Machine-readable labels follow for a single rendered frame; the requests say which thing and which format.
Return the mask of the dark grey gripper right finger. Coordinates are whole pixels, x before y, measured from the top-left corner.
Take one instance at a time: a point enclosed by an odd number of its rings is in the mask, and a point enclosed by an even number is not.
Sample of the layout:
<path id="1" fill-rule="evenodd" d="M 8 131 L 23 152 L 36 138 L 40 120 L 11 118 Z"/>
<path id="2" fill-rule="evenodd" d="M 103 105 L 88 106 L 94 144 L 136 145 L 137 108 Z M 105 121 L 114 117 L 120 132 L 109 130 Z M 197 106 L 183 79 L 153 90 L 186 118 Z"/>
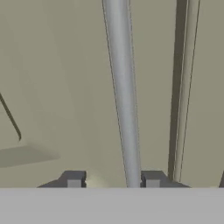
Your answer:
<path id="1" fill-rule="evenodd" d="M 140 186 L 147 188 L 186 187 L 177 181 L 170 181 L 163 171 L 141 171 Z"/>

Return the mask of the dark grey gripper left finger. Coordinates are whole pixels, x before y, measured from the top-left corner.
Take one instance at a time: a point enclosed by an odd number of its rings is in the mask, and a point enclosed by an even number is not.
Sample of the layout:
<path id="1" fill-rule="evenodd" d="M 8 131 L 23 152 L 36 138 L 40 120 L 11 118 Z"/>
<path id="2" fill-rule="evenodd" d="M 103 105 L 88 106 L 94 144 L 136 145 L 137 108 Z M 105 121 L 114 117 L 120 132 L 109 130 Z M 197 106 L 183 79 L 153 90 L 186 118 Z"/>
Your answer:
<path id="1" fill-rule="evenodd" d="M 48 183 L 40 185 L 39 187 L 49 188 L 61 188 L 61 187 L 73 187 L 73 188 L 86 188 L 87 183 L 86 171 L 64 171 L 57 179 Z"/>

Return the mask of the beige cabinet door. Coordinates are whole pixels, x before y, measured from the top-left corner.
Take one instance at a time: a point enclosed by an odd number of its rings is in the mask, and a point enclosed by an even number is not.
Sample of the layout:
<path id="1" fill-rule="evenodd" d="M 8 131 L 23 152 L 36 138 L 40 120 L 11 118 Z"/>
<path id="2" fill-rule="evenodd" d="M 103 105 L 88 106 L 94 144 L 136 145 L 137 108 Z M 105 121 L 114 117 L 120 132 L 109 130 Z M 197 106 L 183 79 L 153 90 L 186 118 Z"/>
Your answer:
<path id="1" fill-rule="evenodd" d="M 224 172 L 224 0 L 188 0 L 174 179 L 214 187 Z"/>
<path id="2" fill-rule="evenodd" d="M 177 0 L 131 0 L 141 163 L 168 167 Z M 102 0 L 0 0 L 0 187 L 125 184 Z"/>

